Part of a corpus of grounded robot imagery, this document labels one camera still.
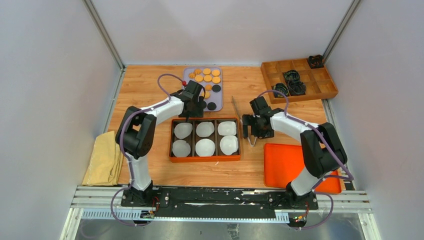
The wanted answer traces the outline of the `metal tongs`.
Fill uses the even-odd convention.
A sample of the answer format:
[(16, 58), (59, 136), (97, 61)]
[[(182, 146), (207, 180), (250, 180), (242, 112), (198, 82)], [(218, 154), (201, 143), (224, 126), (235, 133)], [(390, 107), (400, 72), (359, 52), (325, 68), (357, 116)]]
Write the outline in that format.
[(249, 135), (248, 135), (248, 132), (245, 134), (245, 132), (244, 132), (244, 125), (243, 125), (243, 117), (242, 117), (242, 114), (241, 114), (241, 113), (240, 113), (240, 111), (239, 111), (239, 108), (238, 108), (238, 106), (237, 106), (236, 99), (235, 99), (235, 97), (234, 97), (233, 95), (231, 96), (231, 103), (232, 103), (233, 108), (234, 108), (234, 110), (235, 110), (235, 112), (236, 112), (236, 114), (237, 114), (237, 117), (238, 117), (238, 120), (239, 120), (239, 123), (240, 123), (240, 126), (241, 126), (241, 134), (242, 134), (242, 137), (243, 137), (245, 140), (247, 140), (248, 144), (249, 144), (251, 147), (254, 147), (254, 146), (256, 145), (256, 142), (257, 142), (257, 137), (255, 137), (255, 138), (254, 138), (254, 140), (252, 141), (252, 140), (251, 140), (251, 138), (250, 138), (250, 137), (249, 137)]

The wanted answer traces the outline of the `lavender cookie tray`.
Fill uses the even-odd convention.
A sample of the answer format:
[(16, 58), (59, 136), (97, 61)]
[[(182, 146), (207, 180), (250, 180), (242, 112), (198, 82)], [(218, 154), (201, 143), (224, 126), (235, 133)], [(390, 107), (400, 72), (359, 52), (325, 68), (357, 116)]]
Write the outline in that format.
[(189, 66), (182, 72), (183, 80), (201, 84), (205, 101), (205, 112), (218, 112), (223, 108), (223, 71), (218, 66)]

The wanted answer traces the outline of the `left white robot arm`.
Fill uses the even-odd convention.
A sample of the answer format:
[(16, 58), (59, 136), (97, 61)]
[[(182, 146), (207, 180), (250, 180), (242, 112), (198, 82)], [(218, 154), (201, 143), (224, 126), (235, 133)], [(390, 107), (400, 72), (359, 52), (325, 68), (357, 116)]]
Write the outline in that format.
[(168, 93), (156, 104), (128, 107), (116, 133), (115, 141), (127, 160), (130, 176), (125, 191), (132, 194), (135, 202), (142, 207), (153, 201), (148, 153), (153, 146), (157, 125), (173, 117), (188, 120), (204, 115), (205, 87), (195, 81), (185, 82), (183, 86), (183, 89)]

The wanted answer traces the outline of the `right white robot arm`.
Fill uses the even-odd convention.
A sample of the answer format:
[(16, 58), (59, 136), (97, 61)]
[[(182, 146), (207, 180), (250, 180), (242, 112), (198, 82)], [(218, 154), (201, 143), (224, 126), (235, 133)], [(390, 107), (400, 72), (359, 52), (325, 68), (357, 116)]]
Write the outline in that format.
[(253, 113), (242, 115), (244, 138), (252, 135), (266, 139), (280, 132), (301, 144), (304, 167), (285, 189), (284, 198), (290, 208), (301, 207), (331, 172), (347, 169), (346, 151), (331, 123), (311, 123), (289, 114), (287, 109), (272, 109), (263, 96), (254, 98), (249, 104)]

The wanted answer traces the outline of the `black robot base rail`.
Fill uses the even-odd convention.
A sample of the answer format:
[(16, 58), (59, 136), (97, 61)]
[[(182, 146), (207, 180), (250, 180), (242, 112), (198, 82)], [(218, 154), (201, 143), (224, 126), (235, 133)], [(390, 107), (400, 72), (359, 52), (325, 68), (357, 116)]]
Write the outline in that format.
[(157, 217), (183, 219), (266, 220), (276, 211), (300, 211), (305, 214), (319, 208), (310, 192), (295, 196), (284, 189), (153, 186), (145, 193), (125, 190), (123, 207), (151, 207)]

